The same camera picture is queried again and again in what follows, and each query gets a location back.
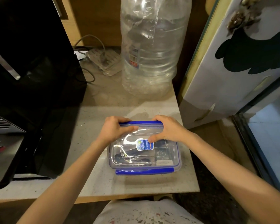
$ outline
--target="paint-splattered shirt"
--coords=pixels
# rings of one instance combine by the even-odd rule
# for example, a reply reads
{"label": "paint-splattered shirt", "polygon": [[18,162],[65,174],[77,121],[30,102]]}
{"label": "paint-splattered shirt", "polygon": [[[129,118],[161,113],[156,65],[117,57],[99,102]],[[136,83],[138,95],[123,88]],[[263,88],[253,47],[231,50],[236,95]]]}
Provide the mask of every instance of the paint-splattered shirt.
{"label": "paint-splattered shirt", "polygon": [[174,201],[113,200],[106,205],[94,224],[203,224]]}

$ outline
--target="black appliance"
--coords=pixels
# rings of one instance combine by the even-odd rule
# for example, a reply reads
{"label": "black appliance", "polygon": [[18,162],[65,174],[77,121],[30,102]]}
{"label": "black appliance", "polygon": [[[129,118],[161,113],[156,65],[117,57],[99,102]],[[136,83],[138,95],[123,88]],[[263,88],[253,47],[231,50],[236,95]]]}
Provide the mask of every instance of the black appliance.
{"label": "black appliance", "polygon": [[84,81],[52,0],[0,0],[0,188],[63,172]]}

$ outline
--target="clear plastic food container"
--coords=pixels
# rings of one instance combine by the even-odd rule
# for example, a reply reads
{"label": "clear plastic food container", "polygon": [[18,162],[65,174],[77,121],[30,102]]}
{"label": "clear plastic food container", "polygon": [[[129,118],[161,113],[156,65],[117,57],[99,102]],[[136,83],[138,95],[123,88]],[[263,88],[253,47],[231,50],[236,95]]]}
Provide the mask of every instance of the clear plastic food container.
{"label": "clear plastic food container", "polygon": [[160,121],[131,121],[122,127],[136,125],[139,129],[125,134],[108,147],[108,160],[116,175],[150,175],[178,171],[182,166],[178,145],[170,140],[149,143],[151,135],[163,131]]}

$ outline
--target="white door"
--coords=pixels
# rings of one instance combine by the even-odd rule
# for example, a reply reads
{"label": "white door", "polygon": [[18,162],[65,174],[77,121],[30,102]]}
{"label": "white door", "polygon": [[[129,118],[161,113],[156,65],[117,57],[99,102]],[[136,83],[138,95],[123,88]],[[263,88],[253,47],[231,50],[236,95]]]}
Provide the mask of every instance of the white door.
{"label": "white door", "polygon": [[186,128],[234,115],[280,76],[280,0],[255,5],[261,20],[228,35],[232,0],[180,103]]}

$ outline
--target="plastic bottle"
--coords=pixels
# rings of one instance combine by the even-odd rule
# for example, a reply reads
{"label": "plastic bottle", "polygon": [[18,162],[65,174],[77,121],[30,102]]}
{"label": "plastic bottle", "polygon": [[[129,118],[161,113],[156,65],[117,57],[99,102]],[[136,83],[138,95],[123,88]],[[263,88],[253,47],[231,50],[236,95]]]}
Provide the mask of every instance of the plastic bottle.
{"label": "plastic bottle", "polygon": [[122,84],[140,97],[164,96],[176,75],[192,0],[121,0]]}

